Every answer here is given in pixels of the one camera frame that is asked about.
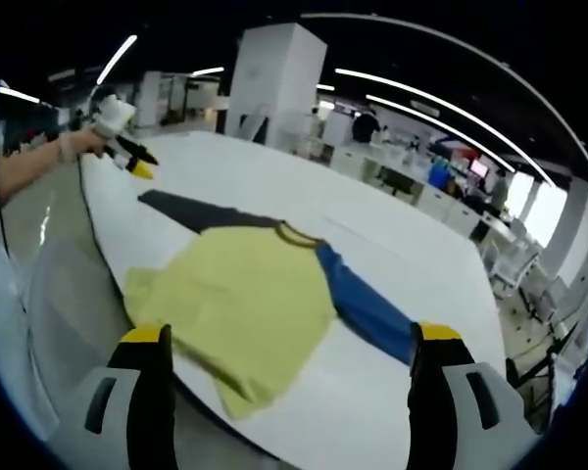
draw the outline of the ceiling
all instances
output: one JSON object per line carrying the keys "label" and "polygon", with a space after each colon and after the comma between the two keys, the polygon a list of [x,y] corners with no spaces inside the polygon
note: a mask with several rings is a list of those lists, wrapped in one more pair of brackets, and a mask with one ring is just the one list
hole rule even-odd
{"label": "ceiling", "polygon": [[[588,152],[587,10],[503,0],[371,1],[365,8],[354,1],[241,3],[218,1],[198,8],[193,2],[163,0],[156,11],[152,4],[110,8],[89,3],[75,13],[74,4],[55,2],[51,14],[38,13],[37,8],[37,13],[27,15],[18,28],[20,41],[3,57],[2,74],[13,88],[52,102],[66,82],[93,82],[99,70],[85,70],[106,64],[130,34],[139,38],[109,81],[137,78],[146,70],[187,72],[224,66],[232,71],[244,29],[297,21],[327,43],[321,81],[336,86],[340,96],[357,99],[372,94],[407,106],[414,99],[388,85],[336,75],[335,68],[411,85],[488,122],[532,158],[565,166],[588,179],[588,162],[559,121],[508,74],[474,54],[393,24],[300,18],[309,12],[375,14],[451,34],[527,79],[558,109]],[[76,68],[75,77],[47,81],[49,74],[71,68]],[[441,120],[495,152],[511,152],[476,124],[435,107],[442,112]],[[557,182],[566,184],[561,177]]]}

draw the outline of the person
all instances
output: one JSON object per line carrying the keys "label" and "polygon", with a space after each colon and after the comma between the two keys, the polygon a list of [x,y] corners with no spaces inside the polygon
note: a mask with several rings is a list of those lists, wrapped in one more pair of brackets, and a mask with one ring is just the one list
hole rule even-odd
{"label": "person", "polygon": [[320,137],[320,128],[322,126],[322,120],[318,116],[318,108],[312,108],[312,120],[310,123],[310,136]]}
{"label": "person", "polygon": [[390,129],[388,129],[387,125],[384,125],[381,129],[381,143],[382,144],[390,144],[392,143],[392,135],[390,134]]}
{"label": "person", "polygon": [[506,178],[506,171],[502,168],[497,169],[497,182],[494,184],[492,188],[491,200],[490,200],[490,207],[492,208],[491,213],[498,217],[503,208],[505,207],[506,200],[508,199],[508,192],[510,191],[510,186],[508,180]]}
{"label": "person", "polygon": [[104,146],[105,140],[89,127],[62,133],[51,142],[11,156],[3,154],[0,144],[0,205],[61,163],[74,163],[77,155],[102,156]]}
{"label": "person", "polygon": [[381,130],[379,121],[376,119],[374,110],[368,108],[353,122],[351,133],[353,140],[363,144],[369,144],[372,139],[373,132]]}
{"label": "person", "polygon": [[420,150],[420,136],[419,135],[415,135],[414,138],[410,141],[410,144],[408,145],[408,151],[409,150],[414,150],[415,152],[418,152]]}

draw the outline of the white pillar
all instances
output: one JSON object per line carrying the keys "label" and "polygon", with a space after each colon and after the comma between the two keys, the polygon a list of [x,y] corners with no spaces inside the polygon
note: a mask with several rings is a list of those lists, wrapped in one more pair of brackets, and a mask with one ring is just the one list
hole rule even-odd
{"label": "white pillar", "polygon": [[160,71],[147,71],[144,73],[136,102],[137,125],[139,127],[150,127],[157,124],[160,81]]}
{"label": "white pillar", "polygon": [[537,179],[533,180],[531,184],[531,188],[529,189],[529,193],[527,194],[527,199],[525,200],[525,205],[522,207],[522,211],[518,215],[518,220],[521,222],[525,222],[527,220],[527,216],[531,212],[531,208],[533,207],[533,203],[536,201],[536,196],[538,196],[538,190],[540,189],[540,181]]}
{"label": "white pillar", "polygon": [[269,117],[266,145],[280,148],[282,130],[316,103],[326,44],[298,24],[244,31],[235,63],[224,132],[235,135],[242,115]]}
{"label": "white pillar", "polygon": [[588,254],[588,182],[574,178],[566,203],[540,263],[570,286]]}

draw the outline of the office desk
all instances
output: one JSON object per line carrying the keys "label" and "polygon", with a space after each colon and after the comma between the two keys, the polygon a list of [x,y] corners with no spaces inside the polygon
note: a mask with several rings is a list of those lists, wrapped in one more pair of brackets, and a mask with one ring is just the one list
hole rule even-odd
{"label": "office desk", "polygon": [[[491,230],[497,232],[497,234],[500,237],[502,237],[503,240],[505,240],[506,242],[511,243],[515,240],[516,236],[513,234],[512,230],[510,230],[510,228],[506,224],[504,224],[500,219],[492,216],[489,213],[477,215],[473,210],[468,208],[461,201],[455,200],[451,196],[443,194],[441,191],[438,191],[437,189],[429,185],[427,180],[431,166],[425,164],[426,162],[421,162],[422,165],[405,164],[407,153],[407,150],[401,149],[400,147],[396,146],[381,147],[354,142],[348,146],[339,147],[336,149],[331,160],[330,167],[336,170],[337,172],[344,174],[345,176],[350,176],[354,179],[363,182],[368,182],[368,178],[366,175],[366,162],[372,162],[376,165],[381,165],[386,168],[390,168],[393,171],[401,173],[404,176],[410,178],[414,183],[420,185],[422,188],[431,188],[433,192],[439,193],[441,197],[443,197],[445,200],[448,200],[447,208],[440,207],[437,208],[439,209],[439,211],[434,210],[429,214],[434,218],[442,222],[445,222],[450,207],[458,206],[455,212],[459,210],[464,210],[464,212],[468,212],[471,215],[471,219],[474,219],[474,224],[476,224],[476,221],[478,219],[479,221],[482,221],[483,223],[488,225]],[[470,231],[471,230],[468,230],[467,232],[464,231],[464,235],[468,237],[470,235]]]}
{"label": "office desk", "polygon": [[[119,286],[132,266],[164,267],[196,236],[137,202],[157,188],[315,228],[345,262],[413,320],[459,330],[476,360],[505,374],[494,297],[473,244],[365,184],[257,144],[206,132],[144,144],[160,159],[139,180],[107,158],[82,159],[86,202]],[[213,380],[174,354],[178,379],[235,431],[301,469],[396,470],[410,451],[404,364],[332,323],[291,389],[272,406],[232,421]]]}
{"label": "office desk", "polygon": [[495,217],[491,213],[484,213],[481,216],[481,221],[488,225],[492,230],[495,230],[508,243],[513,243],[516,239],[516,236],[510,227],[508,227],[505,223],[503,223],[502,220]]}

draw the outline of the computer monitor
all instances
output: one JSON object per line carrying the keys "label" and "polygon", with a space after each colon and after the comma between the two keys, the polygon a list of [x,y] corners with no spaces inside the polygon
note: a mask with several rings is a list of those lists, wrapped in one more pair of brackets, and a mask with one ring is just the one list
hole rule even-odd
{"label": "computer monitor", "polygon": [[485,178],[490,168],[479,160],[473,160],[469,169],[479,177]]}

